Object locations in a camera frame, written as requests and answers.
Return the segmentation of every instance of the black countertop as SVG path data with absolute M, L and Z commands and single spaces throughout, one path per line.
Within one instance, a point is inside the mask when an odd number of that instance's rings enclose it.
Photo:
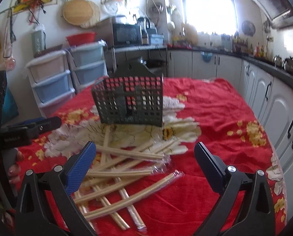
M 217 54 L 222 54 L 222 55 L 239 57 L 239 58 L 242 58 L 242 59 L 256 65 L 257 67 L 266 71 L 270 75 L 280 79 L 282 82 L 284 82 L 287 86 L 289 86 L 293 90 L 293 75 L 289 74 L 288 72 L 286 72 L 283 69 L 276 68 L 268 63 L 262 62 L 260 60 L 253 58 L 253 57 L 244 56 L 244 55 L 240 55 L 237 53 L 216 50 L 216 49 L 208 49 L 208 48 L 204 48 L 204 47 L 192 47 L 191 49 L 169 47 L 168 49 L 169 50 L 189 50 L 189 51 L 198 51 L 198 52 L 209 52 L 209 53 L 217 53 Z

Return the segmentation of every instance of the microwave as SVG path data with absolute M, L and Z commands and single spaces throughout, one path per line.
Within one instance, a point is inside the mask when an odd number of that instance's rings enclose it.
M 140 25 L 112 23 L 103 20 L 95 26 L 97 40 L 104 40 L 108 48 L 120 48 L 142 45 Z

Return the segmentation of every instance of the metal bolt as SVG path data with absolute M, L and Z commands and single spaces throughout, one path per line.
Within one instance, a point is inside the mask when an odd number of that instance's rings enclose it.
M 263 176 L 263 175 L 264 175 L 264 172 L 263 172 L 262 170 L 258 170 L 257 173 L 258 173 L 258 175 L 260 175 L 260 176 Z
M 228 166 L 227 169 L 230 171 L 230 172 L 235 172 L 236 171 L 236 168 L 234 166 Z
M 56 166 L 56 167 L 54 168 L 54 171 L 56 171 L 56 172 L 60 172 L 60 171 L 62 171 L 62 166 L 60 166 L 60 165 Z
M 33 171 L 32 170 L 28 170 L 28 171 L 26 171 L 26 173 L 25 173 L 27 176 L 30 176 L 30 175 L 32 175 L 33 174 Z

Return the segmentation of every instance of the window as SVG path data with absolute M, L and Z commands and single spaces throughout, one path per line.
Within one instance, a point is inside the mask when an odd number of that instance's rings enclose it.
M 186 23 L 197 32 L 234 35 L 237 17 L 234 0 L 183 0 Z

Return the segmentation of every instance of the finger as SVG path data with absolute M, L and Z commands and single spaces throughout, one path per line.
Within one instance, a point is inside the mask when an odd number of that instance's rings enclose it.
M 21 172 L 21 168 L 18 164 L 14 164 L 9 168 L 9 176 L 17 176 Z
M 9 180 L 9 183 L 10 184 L 17 184 L 21 181 L 20 177 L 19 176 L 14 176 L 14 177 L 11 177 L 10 180 Z
M 24 155 L 20 151 L 18 151 L 17 152 L 17 162 L 23 161 L 23 160 L 24 160 Z

